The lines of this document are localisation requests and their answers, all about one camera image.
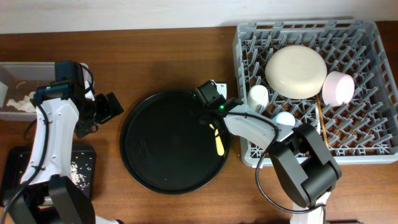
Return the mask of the beige plate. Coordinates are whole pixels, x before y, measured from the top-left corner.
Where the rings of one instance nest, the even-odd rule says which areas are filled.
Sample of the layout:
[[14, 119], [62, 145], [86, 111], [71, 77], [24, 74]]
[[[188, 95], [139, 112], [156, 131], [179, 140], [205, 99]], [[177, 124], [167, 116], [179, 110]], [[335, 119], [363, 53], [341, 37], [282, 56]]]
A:
[[286, 46], [270, 58], [265, 76], [269, 86], [291, 99], [317, 95], [327, 75], [326, 64], [319, 53], [301, 45]]

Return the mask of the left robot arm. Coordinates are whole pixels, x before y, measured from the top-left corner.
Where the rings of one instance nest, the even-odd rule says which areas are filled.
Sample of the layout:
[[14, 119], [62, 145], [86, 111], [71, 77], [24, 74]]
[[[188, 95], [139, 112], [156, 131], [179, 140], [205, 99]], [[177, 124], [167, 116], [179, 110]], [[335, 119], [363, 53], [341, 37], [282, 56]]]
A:
[[114, 93], [95, 94], [87, 71], [78, 62], [57, 62], [55, 80], [36, 90], [32, 153], [20, 184], [4, 197], [2, 223], [7, 215], [14, 223], [109, 223], [72, 181], [72, 144], [124, 110]]

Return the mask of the pink bowl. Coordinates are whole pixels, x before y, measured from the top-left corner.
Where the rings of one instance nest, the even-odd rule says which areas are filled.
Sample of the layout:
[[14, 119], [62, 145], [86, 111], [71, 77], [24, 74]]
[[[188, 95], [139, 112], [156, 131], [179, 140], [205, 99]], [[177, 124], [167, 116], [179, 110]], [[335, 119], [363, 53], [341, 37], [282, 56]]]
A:
[[354, 90], [352, 76], [334, 71], [326, 76], [322, 86], [322, 99], [326, 105], [341, 106], [352, 100]]

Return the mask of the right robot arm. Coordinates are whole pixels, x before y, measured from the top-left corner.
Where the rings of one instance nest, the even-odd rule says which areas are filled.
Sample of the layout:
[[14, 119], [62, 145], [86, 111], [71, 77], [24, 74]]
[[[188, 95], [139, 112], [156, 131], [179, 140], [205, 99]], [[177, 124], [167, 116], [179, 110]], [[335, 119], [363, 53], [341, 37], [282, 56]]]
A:
[[193, 97], [201, 105], [201, 119], [216, 137], [225, 130], [263, 149], [257, 164], [262, 165], [265, 157], [271, 159], [282, 189], [296, 208], [285, 208], [266, 195], [268, 202], [291, 213], [291, 223], [326, 223], [326, 201], [342, 171], [311, 124], [277, 123], [237, 98], [225, 99], [213, 80], [196, 88]]

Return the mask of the yellow plastic knife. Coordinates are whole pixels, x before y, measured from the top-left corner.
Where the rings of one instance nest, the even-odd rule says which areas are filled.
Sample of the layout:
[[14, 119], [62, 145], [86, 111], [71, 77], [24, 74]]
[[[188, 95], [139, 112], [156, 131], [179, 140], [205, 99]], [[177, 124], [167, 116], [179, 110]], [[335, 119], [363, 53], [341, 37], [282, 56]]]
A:
[[217, 153], [219, 156], [223, 156], [224, 155], [224, 146], [223, 146], [223, 142], [220, 137], [220, 132], [212, 124], [209, 124], [209, 126], [215, 132], [215, 144], [216, 144]]

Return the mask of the large white tissue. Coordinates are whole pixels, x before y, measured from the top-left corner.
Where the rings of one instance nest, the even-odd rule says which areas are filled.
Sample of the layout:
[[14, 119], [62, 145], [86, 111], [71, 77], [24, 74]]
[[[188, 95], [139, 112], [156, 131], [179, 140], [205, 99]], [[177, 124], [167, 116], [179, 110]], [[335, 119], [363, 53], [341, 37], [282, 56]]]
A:
[[15, 109], [19, 111], [24, 111], [27, 113], [35, 113], [35, 107], [34, 105], [30, 102], [33, 99], [35, 92], [32, 91], [29, 93], [29, 95], [26, 95], [23, 100], [20, 101], [15, 101], [13, 99], [8, 100], [6, 106], [14, 107]]

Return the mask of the white plastic fork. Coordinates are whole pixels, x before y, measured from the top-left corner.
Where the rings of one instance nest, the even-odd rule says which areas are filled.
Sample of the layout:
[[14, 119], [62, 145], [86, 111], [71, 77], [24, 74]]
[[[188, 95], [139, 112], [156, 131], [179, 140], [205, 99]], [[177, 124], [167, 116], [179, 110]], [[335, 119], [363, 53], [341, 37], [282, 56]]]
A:
[[318, 132], [318, 134], [321, 134], [321, 121], [320, 121], [320, 111], [318, 109], [318, 104], [315, 105], [315, 117], [317, 120], [317, 126], [316, 126], [316, 130]]

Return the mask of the white cup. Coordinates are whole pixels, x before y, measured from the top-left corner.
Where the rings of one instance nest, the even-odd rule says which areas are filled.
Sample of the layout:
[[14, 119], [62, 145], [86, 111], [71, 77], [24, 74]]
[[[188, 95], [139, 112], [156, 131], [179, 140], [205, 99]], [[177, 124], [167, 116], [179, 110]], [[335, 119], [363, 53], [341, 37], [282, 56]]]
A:
[[255, 112], [261, 114], [267, 108], [269, 103], [268, 90], [263, 85], [254, 85], [247, 97], [248, 106]]

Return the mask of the blue cup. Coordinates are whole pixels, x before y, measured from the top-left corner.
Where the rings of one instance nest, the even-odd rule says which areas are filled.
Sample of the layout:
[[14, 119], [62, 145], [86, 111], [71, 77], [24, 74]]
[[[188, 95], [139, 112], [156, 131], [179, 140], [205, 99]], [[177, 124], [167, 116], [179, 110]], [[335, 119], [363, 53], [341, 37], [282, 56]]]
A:
[[286, 112], [286, 111], [276, 114], [272, 118], [272, 120], [279, 124], [283, 124], [283, 125], [287, 125], [287, 126], [295, 126], [295, 117], [291, 113]]

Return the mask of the wooden chopstick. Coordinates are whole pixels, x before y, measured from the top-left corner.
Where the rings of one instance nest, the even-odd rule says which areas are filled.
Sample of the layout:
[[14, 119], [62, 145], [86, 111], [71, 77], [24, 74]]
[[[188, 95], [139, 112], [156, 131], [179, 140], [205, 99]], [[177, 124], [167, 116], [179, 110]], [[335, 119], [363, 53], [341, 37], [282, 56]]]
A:
[[326, 128], [325, 128], [325, 122], [323, 119], [322, 107], [321, 107], [321, 102], [320, 102], [320, 94], [317, 94], [316, 98], [317, 98], [317, 106], [318, 106], [319, 115], [320, 115], [320, 125], [322, 127], [323, 140], [325, 142], [326, 147], [329, 148], [328, 138], [327, 138]]

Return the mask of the rice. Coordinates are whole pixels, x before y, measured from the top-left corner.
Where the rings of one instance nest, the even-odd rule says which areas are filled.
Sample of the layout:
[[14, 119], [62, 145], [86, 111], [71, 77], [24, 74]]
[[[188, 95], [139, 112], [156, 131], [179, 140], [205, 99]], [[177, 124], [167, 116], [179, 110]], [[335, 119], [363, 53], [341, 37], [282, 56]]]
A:
[[80, 190], [89, 190], [91, 186], [93, 162], [93, 156], [89, 152], [74, 151], [72, 153], [70, 166], [72, 182]]

